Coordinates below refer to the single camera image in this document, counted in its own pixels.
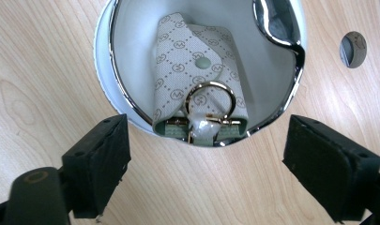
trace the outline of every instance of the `beige patterned pouch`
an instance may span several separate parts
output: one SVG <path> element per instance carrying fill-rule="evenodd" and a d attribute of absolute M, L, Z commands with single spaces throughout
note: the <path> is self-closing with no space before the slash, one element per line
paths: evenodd
<path fill-rule="evenodd" d="M 179 13 L 162 18 L 154 131 L 197 145 L 245 135 L 248 113 L 236 59 L 236 46 L 227 29 L 187 24 Z"/>

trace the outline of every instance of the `bowl rim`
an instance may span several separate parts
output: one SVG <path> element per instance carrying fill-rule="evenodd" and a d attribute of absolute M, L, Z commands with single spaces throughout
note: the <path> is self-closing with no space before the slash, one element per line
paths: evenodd
<path fill-rule="evenodd" d="M 123 94 L 125 100 L 129 104 L 129 106 L 138 115 L 140 115 L 140 117 L 142 119 L 144 119 L 148 125 L 150 125 L 152 127 L 152 121 L 153 121 L 152 118 L 150 116 L 148 116 L 136 104 L 136 102 L 130 96 L 127 88 L 125 87 L 125 85 L 122 81 L 120 73 L 119 73 L 119 68 L 118 68 L 118 65 L 116 63 L 116 58 L 115 58 L 115 53 L 114 53 L 114 31 L 115 31 L 116 19 L 117 19 L 118 13 L 119 13 L 120 5 L 124 0 L 111 0 L 111 1 L 113 2 L 113 6 L 112 6 L 112 11 L 111 11 L 111 17 L 109 20 L 109 34 L 108 34 L 109 45 L 108 45 L 108 47 L 109 47 L 110 61 L 112 64 L 114 77 L 116 79 L 119 90 Z M 296 62 L 295 62 L 295 67 L 294 67 L 294 69 L 295 69 L 294 79 L 293 79 L 292 83 L 290 84 L 290 86 L 288 87 L 288 90 L 291 90 L 291 91 L 290 92 L 288 91 L 288 95 L 286 95 L 286 97 L 282 101 L 282 104 L 279 105 L 277 107 L 277 109 L 268 118 L 266 118 L 265 120 L 263 120 L 262 122 L 258 123 L 255 126 L 247 127 L 246 134 L 243 137 L 231 138 L 231 139 L 226 139 L 223 141 L 214 142 L 214 144 L 213 144 L 214 146 L 227 146 L 229 144 L 239 142 L 241 140 L 249 138 L 252 134 L 254 134 L 254 133 L 258 132 L 259 130 L 261 130 L 262 128 L 265 128 L 268 125 L 270 125 L 272 122 L 274 122 L 276 119 L 278 119 L 287 110 L 289 104 L 291 103 L 291 101 L 292 101 L 293 97 L 295 96 L 296 91 L 299 87 L 299 82 L 300 82 L 302 74 L 303 74 L 305 57 L 306 57 L 306 53 L 305 53 L 305 46 L 306 46 L 305 42 L 306 41 L 304 38 L 304 36 L 305 36 L 304 24 L 302 24 L 302 26 L 299 27 L 297 24 L 297 19 L 296 19 L 296 15 L 295 15 L 295 18 L 294 18 L 295 24 L 294 25 L 296 26 L 296 29 L 300 29 L 298 31 L 298 39 L 290 39 L 288 41 L 288 39 L 282 40 L 279 37 L 274 37 L 274 35 L 272 35 L 271 32 L 269 31 L 269 21 L 268 20 L 263 21 L 263 19 L 266 18 L 266 15 L 268 17 L 268 4 L 266 4 L 266 1 L 277 1 L 277 0 L 252 0 L 252 9 L 253 9 L 254 20 L 255 20 L 255 23 L 258 26 L 260 32 L 262 33 L 262 35 L 269 42 L 273 43 L 274 45 L 277 45 L 279 47 L 282 47 L 284 49 L 289 50 L 295 56 Z M 257 4 L 258 4 L 258 6 L 262 6 L 262 13 L 260 13 L 259 11 L 256 10 Z M 297 13 L 300 13 L 301 16 L 304 18 L 304 13 L 302 11 L 301 6 L 298 6 L 298 7 L 300 7 L 300 8 L 297 9 Z M 187 139 L 178 139 L 178 140 L 183 141 L 183 142 L 188 141 Z"/>

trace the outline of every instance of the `wood grain surface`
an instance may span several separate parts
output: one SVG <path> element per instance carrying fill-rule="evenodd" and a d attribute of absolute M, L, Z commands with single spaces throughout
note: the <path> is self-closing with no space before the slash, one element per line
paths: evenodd
<path fill-rule="evenodd" d="M 0 0 L 0 203 L 17 176 L 59 168 L 73 144 L 116 114 L 93 62 L 106 2 Z M 380 0 L 303 0 L 303 7 L 306 68 L 288 111 L 225 148 L 192 147 L 130 125 L 132 162 L 102 224 L 334 224 L 281 163 L 289 117 L 320 120 L 380 155 Z M 368 44 L 355 69 L 339 55 L 350 31 Z"/>

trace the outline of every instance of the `silver ring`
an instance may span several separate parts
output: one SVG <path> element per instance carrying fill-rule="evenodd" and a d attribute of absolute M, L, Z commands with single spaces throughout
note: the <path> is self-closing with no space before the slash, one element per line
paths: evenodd
<path fill-rule="evenodd" d="M 231 108 L 230 108 L 230 110 L 222 118 L 219 118 L 220 120 L 226 120 L 226 119 L 228 119 L 231 116 L 231 114 L 234 112 L 234 109 L 236 108 L 236 95 L 234 94 L 234 91 L 230 87 L 228 87 L 227 85 L 222 84 L 220 82 L 202 82 L 202 83 L 199 83 L 198 85 L 194 86 L 190 90 L 190 92 L 188 93 L 187 98 L 186 98 L 186 100 L 184 102 L 187 114 L 190 114 L 190 99 L 191 99 L 191 97 L 197 91 L 199 91 L 199 90 L 201 90 L 203 88 L 206 88 L 206 87 L 210 87 L 210 86 L 212 86 L 212 87 L 218 87 L 219 89 L 222 89 L 230 97 L 230 99 L 231 99 Z"/>

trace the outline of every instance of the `monogram pattern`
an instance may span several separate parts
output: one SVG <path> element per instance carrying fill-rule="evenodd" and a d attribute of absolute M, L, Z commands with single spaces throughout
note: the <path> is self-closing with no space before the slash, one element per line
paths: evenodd
<path fill-rule="evenodd" d="M 200 58 L 207 58 L 211 64 L 197 67 L 195 62 Z M 236 109 L 232 117 L 247 120 L 236 59 L 234 39 L 227 29 L 187 24 L 179 13 L 162 18 L 158 27 L 154 125 L 179 112 L 191 88 L 208 81 L 233 89 Z M 219 116 L 230 108 L 229 96 L 216 87 L 198 91 L 190 101 L 191 112 Z"/>

